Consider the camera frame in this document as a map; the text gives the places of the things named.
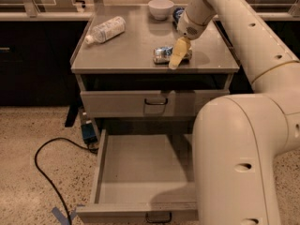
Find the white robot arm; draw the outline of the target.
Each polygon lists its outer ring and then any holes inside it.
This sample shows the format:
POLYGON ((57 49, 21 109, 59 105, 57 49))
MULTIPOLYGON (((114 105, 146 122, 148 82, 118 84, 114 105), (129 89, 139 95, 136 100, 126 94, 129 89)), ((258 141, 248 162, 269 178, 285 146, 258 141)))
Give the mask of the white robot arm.
POLYGON ((199 111, 192 152, 200 225, 281 225, 273 159, 300 143, 300 61, 246 0, 191 0, 177 25, 177 68, 219 18, 246 73, 249 94, 199 111))

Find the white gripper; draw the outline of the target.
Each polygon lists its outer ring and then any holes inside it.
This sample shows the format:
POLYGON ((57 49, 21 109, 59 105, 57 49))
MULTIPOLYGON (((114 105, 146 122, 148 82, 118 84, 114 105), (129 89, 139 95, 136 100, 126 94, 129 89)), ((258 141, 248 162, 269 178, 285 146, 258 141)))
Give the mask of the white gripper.
POLYGON ((169 62, 170 69, 178 68, 191 47, 190 41, 199 38, 206 26, 207 22, 200 14, 188 12, 187 10, 183 12, 177 24, 177 31, 182 37, 176 40, 172 48, 169 62))

